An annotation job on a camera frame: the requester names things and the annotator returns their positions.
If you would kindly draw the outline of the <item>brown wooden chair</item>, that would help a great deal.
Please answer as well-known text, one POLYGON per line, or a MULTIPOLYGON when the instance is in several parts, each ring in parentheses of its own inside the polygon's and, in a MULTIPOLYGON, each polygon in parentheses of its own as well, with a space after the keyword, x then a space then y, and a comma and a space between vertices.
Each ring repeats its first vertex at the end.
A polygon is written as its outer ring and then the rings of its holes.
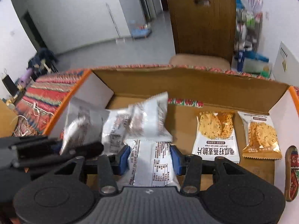
POLYGON ((236 0, 167 0, 175 55, 171 65, 230 70, 236 0))

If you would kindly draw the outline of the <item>white board against wall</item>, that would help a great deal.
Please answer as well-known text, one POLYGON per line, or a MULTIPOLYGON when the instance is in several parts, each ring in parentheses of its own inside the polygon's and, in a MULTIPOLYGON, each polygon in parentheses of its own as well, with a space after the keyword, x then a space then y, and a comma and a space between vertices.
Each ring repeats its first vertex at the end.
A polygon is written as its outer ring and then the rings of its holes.
POLYGON ((272 74, 281 83, 299 86, 298 60, 283 42, 280 43, 272 74))

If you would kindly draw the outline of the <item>oat crisp cracker packet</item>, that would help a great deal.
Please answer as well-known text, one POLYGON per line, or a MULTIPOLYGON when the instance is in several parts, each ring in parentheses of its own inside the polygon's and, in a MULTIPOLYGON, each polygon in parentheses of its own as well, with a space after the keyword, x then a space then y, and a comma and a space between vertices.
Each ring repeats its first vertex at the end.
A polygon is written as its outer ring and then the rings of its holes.
POLYGON ((240 163, 232 112, 201 112, 197 116, 197 133, 192 154, 213 161, 225 157, 240 163))

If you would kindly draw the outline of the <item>patterned red tablecloth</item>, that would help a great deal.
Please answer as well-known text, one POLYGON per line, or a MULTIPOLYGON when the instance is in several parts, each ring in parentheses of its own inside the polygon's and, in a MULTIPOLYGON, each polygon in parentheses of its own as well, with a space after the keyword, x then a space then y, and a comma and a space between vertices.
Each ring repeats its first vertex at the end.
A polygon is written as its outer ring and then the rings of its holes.
POLYGON ((289 93, 298 112, 298 88, 262 76, 216 68, 132 65, 76 69, 39 77, 26 90, 16 111, 34 134, 50 134, 73 97, 108 107, 115 97, 146 99, 167 92, 171 103, 207 105, 267 113, 289 93))

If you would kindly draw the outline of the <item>orange cardboard snack box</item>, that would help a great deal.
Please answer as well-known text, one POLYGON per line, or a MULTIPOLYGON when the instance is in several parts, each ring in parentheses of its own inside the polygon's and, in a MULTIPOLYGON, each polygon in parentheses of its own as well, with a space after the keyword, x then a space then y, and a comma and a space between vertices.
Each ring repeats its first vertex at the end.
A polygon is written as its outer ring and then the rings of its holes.
POLYGON ((208 162, 229 159, 284 193, 297 177, 288 149, 298 146, 298 95, 287 84, 181 67, 88 70, 46 135, 61 134, 72 98, 97 108, 90 118, 106 154, 129 147, 119 188, 178 186, 173 145, 208 162))

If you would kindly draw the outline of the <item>metal storage rack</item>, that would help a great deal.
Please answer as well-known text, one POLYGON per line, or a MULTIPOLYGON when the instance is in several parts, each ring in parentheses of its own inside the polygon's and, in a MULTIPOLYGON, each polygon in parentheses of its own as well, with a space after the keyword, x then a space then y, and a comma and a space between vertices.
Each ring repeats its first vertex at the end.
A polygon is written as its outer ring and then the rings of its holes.
POLYGON ((236 33, 234 52, 240 50, 258 51, 263 13, 260 0, 236 0, 236 33))

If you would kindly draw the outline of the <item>white printed snack packet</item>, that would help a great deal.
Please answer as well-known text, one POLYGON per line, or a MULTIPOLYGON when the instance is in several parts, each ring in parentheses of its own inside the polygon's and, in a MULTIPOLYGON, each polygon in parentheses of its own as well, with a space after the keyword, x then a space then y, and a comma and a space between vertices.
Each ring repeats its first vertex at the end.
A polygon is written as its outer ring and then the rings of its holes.
POLYGON ((133 105, 133 115, 126 138, 171 143, 173 136, 164 126, 167 109, 167 92, 133 105))

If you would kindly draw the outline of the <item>silver white snack packet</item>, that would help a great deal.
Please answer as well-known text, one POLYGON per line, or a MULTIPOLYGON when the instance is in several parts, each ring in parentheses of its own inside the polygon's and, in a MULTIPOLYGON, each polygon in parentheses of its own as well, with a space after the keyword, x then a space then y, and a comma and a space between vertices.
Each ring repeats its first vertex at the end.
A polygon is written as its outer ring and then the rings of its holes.
POLYGON ((68 104, 60 154, 66 154, 76 147, 101 143, 103 126, 110 112, 79 98, 72 98, 68 104))

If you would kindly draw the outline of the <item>orange cracker packet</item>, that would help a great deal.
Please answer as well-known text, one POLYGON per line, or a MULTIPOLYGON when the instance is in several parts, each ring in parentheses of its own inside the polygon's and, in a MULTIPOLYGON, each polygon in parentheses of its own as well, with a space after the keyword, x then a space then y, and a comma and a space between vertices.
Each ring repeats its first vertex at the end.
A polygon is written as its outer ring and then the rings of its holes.
POLYGON ((246 147, 242 150, 244 158, 279 160, 282 158, 277 132, 270 115, 238 112, 242 119, 246 147))

